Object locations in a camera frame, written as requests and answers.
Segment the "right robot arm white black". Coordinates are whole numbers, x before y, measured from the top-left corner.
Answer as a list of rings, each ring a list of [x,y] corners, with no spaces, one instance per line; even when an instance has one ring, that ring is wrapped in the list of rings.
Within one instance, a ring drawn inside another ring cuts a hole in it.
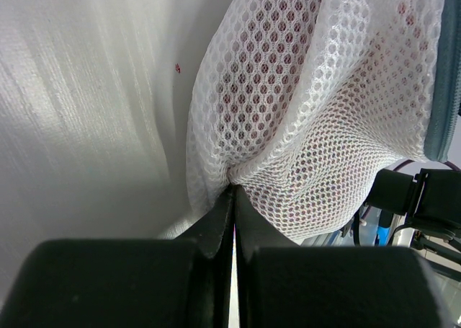
[[[460,170],[378,172],[365,207],[381,212],[375,243],[410,247],[460,264]]]

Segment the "blue-trimmed mesh laundry bag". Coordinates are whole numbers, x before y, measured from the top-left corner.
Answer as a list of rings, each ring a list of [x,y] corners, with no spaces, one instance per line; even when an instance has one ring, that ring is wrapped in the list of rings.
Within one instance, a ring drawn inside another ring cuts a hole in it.
[[[192,211],[240,185],[293,241],[336,231],[381,169],[444,161],[459,108],[460,0],[232,0],[192,91]]]

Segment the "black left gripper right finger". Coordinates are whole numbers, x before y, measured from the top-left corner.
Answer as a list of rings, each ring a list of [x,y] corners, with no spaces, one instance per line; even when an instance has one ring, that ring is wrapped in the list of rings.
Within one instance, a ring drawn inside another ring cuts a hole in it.
[[[429,263],[404,247],[302,247],[235,189],[242,327],[448,327]]]

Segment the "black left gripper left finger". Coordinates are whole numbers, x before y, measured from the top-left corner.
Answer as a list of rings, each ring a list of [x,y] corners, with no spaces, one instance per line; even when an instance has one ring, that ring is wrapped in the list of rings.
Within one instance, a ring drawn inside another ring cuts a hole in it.
[[[56,239],[24,261],[3,327],[227,327],[233,196],[174,239]]]

